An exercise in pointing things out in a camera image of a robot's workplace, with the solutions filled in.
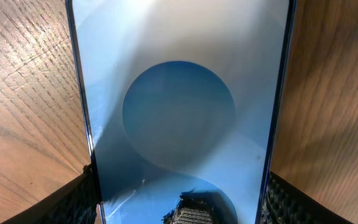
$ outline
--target light brown wood surface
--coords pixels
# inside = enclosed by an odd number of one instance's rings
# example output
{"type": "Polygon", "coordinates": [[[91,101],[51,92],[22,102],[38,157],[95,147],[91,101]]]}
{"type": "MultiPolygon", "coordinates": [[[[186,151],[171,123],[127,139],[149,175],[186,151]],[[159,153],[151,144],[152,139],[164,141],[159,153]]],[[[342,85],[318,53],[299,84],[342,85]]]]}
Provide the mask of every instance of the light brown wood surface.
{"type": "MultiPolygon", "coordinates": [[[[0,222],[90,162],[61,0],[0,0],[0,222]]],[[[358,223],[358,0],[299,1],[272,170],[358,223]]]]}
{"type": "Polygon", "coordinates": [[[358,0],[300,1],[271,170],[358,223],[358,0]]]}

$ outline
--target blue circle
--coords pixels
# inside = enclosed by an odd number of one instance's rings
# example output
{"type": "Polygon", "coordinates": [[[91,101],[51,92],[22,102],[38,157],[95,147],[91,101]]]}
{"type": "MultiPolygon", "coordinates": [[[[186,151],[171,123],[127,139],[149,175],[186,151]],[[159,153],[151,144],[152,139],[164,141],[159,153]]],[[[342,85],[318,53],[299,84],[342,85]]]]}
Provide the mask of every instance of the blue circle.
{"type": "Polygon", "coordinates": [[[129,87],[122,120],[132,147],[162,167],[196,166],[235,120],[229,89],[211,70],[172,61],[150,67],[129,87]]]}

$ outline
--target wood grain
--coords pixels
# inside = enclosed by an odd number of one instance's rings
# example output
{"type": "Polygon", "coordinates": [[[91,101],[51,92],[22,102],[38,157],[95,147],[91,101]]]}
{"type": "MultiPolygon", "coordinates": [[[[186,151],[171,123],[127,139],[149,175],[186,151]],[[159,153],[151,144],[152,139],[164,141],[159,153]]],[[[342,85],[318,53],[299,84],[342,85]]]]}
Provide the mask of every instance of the wood grain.
{"type": "Polygon", "coordinates": [[[64,2],[0,0],[0,222],[89,163],[64,2]]]}
{"type": "Polygon", "coordinates": [[[358,223],[358,0],[299,1],[271,169],[358,223]]]}

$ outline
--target wooden table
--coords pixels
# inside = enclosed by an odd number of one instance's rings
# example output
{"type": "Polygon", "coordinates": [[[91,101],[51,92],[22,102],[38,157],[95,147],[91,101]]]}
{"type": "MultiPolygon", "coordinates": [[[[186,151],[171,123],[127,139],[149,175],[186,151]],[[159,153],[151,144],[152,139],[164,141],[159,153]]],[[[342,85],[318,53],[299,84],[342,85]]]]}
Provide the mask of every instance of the wooden table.
{"type": "MultiPolygon", "coordinates": [[[[299,1],[272,170],[358,223],[358,0],[299,1]]],[[[90,162],[61,0],[0,0],[0,222],[90,162]]]]}

